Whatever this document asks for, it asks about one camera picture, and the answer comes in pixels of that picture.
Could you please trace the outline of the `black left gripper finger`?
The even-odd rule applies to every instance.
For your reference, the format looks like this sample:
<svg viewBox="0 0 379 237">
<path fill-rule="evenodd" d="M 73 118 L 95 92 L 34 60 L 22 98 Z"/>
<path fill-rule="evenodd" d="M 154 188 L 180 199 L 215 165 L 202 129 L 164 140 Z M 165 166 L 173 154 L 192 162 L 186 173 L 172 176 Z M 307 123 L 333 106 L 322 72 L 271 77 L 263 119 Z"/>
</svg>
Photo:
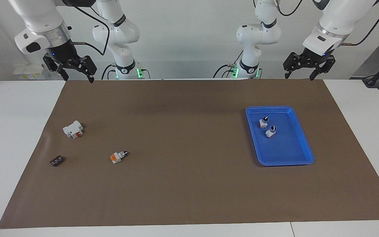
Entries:
<svg viewBox="0 0 379 237">
<path fill-rule="evenodd" d="M 283 69 L 285 70 L 285 79 L 288 79 L 292 72 L 304 67 L 305 58 L 304 54 L 296 54 L 291 52 L 287 59 L 283 62 Z"/>
<path fill-rule="evenodd" d="M 313 81 L 319 74 L 328 73 L 335 62 L 335 57 L 328 57 L 322 66 L 318 63 L 314 63 L 314 70 L 310 75 L 310 80 Z"/>
</svg>

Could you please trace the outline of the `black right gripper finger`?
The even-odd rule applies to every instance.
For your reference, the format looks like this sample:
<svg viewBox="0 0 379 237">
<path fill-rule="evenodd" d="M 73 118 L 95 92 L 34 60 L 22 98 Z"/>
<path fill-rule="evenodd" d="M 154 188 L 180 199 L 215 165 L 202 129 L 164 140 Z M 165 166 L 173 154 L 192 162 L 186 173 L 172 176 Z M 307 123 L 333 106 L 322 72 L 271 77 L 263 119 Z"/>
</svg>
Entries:
<svg viewBox="0 0 379 237">
<path fill-rule="evenodd" d="M 97 71 L 97 67 L 90 56 L 84 56 L 79 58 L 78 72 L 86 75 L 90 83 L 95 81 L 94 75 Z"/>
<path fill-rule="evenodd" d="M 59 65 L 57 65 L 56 62 L 48 54 L 45 54 L 43 56 L 43 61 L 50 72 L 56 72 L 62 77 L 64 81 L 68 81 L 69 75 L 65 71 L 63 67 L 63 63 L 60 63 Z"/>
</svg>

